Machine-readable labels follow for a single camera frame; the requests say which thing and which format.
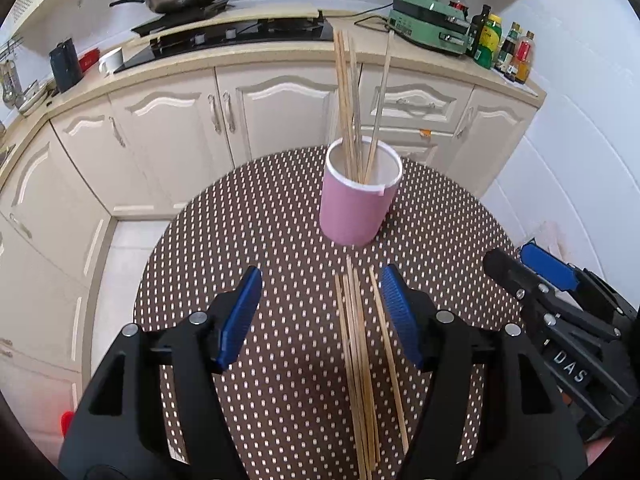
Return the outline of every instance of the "bundle of chopsticks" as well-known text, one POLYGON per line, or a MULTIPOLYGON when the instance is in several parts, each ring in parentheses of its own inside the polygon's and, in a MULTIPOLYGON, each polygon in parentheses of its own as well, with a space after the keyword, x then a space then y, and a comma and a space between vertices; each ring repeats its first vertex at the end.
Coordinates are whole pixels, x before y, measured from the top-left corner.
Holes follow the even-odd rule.
MULTIPOLYGON (((340 277, 337 274, 335 275, 335 289, 356 456, 360 473, 359 478, 361 480, 371 480, 372 472, 375 470, 376 464, 380 462, 380 438, 369 368, 362 292, 358 274, 358 270, 353 267, 351 257, 347 256, 347 274, 342 277, 342 284, 340 284, 340 277)), ((402 408, 391 342, 386 329, 385 313, 373 266, 369 268, 369 276, 376 300, 378 320, 382 328, 388 370, 391 375, 391 385, 398 412, 402 448, 406 453, 409 442, 404 421, 404 409, 402 408)))
POLYGON ((356 49, 353 38, 347 34, 349 44, 349 72, 344 54, 344 35, 341 30, 334 29, 334 50, 335 50, 335 71, 338 76, 338 104, 340 108, 340 127, 342 129, 342 144, 344 147, 345 172, 346 177, 360 184, 367 184, 371 178, 373 162, 376 158, 378 148, 378 132, 380 130, 380 119, 382 118, 382 108, 385 103, 386 80, 391 64, 391 44, 394 32, 389 31, 386 42, 385 67, 380 83, 380 95, 378 97, 378 108, 376 109, 376 120, 373 126, 369 153, 364 160, 362 145, 362 123, 360 121, 360 99, 358 97, 358 62, 356 59, 356 49))

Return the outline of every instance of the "cabinet door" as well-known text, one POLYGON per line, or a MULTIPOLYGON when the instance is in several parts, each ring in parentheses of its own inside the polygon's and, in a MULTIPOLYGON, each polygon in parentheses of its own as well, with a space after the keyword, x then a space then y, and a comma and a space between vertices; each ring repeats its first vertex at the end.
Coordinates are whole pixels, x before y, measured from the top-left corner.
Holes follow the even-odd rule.
POLYGON ((456 132, 459 147, 447 176, 480 198, 504 167, 535 113, 533 106, 476 87, 456 132))
POLYGON ((166 196, 161 211, 166 216, 233 169, 215 96, 212 70, 163 77, 110 95, 136 158, 166 196))
MULTIPOLYGON (((362 124, 373 125, 375 122, 381 80, 381 66, 362 67, 362 124)), ((386 83, 380 124, 452 134, 460 122, 472 89, 473 85, 453 79, 392 68, 386 83)))
POLYGON ((329 144, 338 91, 332 63, 278 62, 216 69, 236 166, 270 153, 329 144))
POLYGON ((114 216, 149 215, 161 205, 108 98, 73 108, 51 124, 82 177, 114 216))
MULTIPOLYGON (((373 126, 363 126, 362 133, 370 136, 373 126)), ((410 128, 390 128, 382 126, 378 133, 380 140, 415 162, 420 162, 434 170, 445 173, 453 158, 453 135, 410 128)))
POLYGON ((0 212, 44 257, 90 286, 110 215, 46 123, 0 193, 0 212))
POLYGON ((4 218, 0 291, 0 344, 39 361, 81 370, 88 288, 45 259, 4 218))
POLYGON ((0 343, 0 392, 33 443, 54 465, 63 437, 60 416, 81 396, 78 372, 30 359, 0 343))

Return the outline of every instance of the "black glass cooktop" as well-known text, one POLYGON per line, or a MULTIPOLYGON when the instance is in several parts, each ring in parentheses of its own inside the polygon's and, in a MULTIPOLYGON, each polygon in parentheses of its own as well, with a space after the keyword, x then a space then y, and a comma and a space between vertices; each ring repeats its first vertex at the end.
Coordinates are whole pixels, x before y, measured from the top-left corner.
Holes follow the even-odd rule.
POLYGON ((115 73, 156 59, 205 48, 265 41, 333 41, 334 30, 322 13, 317 18, 276 18, 221 23, 168 34, 126 61, 115 73))

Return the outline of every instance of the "white mug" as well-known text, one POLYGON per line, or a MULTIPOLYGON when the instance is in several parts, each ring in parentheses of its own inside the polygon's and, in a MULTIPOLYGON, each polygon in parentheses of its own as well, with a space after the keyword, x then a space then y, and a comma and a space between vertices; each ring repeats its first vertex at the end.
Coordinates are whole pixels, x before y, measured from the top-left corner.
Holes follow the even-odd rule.
POLYGON ((120 68, 124 63, 122 59, 122 48, 118 47, 107 52, 100 58, 98 63, 98 71, 103 75, 113 73, 114 70, 120 68))

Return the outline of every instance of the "red label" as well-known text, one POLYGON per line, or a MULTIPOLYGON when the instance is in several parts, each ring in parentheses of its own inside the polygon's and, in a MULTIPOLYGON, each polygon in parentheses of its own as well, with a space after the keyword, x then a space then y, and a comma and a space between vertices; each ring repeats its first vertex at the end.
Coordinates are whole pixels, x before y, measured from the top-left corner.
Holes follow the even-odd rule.
POLYGON ((531 45, 529 43, 526 43, 525 41, 523 41, 520 44, 520 47, 516 53, 516 57, 520 60, 520 61, 525 61, 527 59, 527 56, 529 55, 529 50, 531 50, 531 45))

